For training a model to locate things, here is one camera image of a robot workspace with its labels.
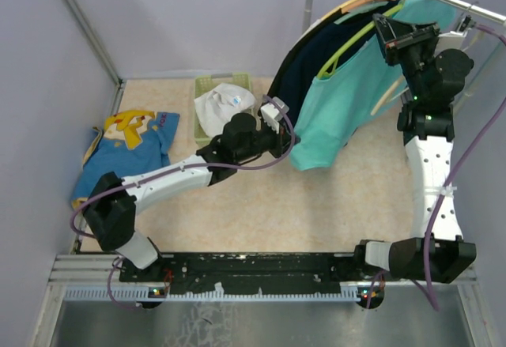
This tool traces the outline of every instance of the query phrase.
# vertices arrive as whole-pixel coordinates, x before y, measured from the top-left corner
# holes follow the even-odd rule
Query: white towel in basket
[[[195,112],[210,138],[223,133],[223,126],[237,113],[255,106],[255,97],[245,88],[221,83],[195,98]]]

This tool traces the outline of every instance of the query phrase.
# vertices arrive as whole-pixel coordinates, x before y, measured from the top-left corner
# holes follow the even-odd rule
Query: yellow cartoon print
[[[120,112],[106,119],[104,138],[125,141],[128,149],[135,149],[142,143],[141,135],[148,130],[149,121],[155,118],[154,111]]]

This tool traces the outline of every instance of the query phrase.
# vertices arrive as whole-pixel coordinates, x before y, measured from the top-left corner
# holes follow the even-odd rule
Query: white cable tie
[[[457,187],[449,185],[447,187],[425,187],[425,193],[431,195],[443,195],[444,197],[453,198],[453,192]]]

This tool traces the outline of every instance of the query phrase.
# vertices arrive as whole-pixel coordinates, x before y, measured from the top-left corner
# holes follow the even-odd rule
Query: laundry basket
[[[202,94],[205,94],[220,83],[227,82],[245,88],[250,92],[253,92],[251,88],[250,75],[248,73],[226,73],[226,74],[213,74],[211,76],[199,76],[195,78],[195,97],[199,98]],[[206,135],[200,122],[198,121],[197,112],[194,110],[194,138],[195,142],[199,147],[204,147],[211,142],[211,138]]]

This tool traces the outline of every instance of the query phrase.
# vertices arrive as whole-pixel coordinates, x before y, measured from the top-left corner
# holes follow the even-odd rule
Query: basket handle
[[[211,74],[211,78],[228,78],[233,77],[232,73],[218,73],[218,74]]]

